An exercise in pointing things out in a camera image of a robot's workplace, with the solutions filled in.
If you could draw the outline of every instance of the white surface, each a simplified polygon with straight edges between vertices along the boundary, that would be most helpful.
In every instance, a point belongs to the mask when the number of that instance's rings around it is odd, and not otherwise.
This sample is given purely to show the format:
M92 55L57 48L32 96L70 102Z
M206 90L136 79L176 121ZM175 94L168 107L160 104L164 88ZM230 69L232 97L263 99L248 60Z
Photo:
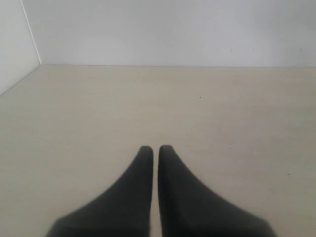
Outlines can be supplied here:
M39 65L19 0L0 1L0 95Z
M23 0L44 64L316 66L315 0Z
M44 236L151 145L159 237L162 144L279 237L315 236L315 78L316 69L40 67L0 98L0 236Z

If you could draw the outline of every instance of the beige floor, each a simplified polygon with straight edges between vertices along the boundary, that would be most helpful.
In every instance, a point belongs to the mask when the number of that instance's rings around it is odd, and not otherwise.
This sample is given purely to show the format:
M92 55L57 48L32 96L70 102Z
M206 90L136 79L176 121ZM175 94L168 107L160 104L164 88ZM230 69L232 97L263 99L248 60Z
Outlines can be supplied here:
M44 236L141 145L156 169L161 144L280 237L315 236L316 69L83 66L43 66L0 98L0 236Z

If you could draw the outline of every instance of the wall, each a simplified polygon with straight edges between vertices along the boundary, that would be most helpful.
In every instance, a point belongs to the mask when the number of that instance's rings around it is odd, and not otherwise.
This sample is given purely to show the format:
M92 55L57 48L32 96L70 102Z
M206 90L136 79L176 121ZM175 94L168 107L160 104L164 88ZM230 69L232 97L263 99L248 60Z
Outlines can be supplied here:
M0 3L0 95L39 65L19 0Z
M44 64L316 66L315 0L24 0Z

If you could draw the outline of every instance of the floor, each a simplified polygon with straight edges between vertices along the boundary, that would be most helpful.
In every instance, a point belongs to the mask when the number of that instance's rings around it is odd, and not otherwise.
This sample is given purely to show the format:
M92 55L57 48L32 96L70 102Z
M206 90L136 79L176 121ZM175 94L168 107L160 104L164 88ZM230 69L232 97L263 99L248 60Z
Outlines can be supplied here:
M0 97L0 236L41 237L138 148L172 144L280 237L316 223L316 69L42 66Z

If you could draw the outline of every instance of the white wall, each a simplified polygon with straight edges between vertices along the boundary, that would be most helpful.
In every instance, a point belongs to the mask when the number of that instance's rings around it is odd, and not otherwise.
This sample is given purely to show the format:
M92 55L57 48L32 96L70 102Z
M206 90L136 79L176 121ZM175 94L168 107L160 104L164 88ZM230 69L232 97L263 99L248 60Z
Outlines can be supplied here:
M44 64L316 66L315 0L23 0Z
M20 0L0 0L0 95L38 65Z

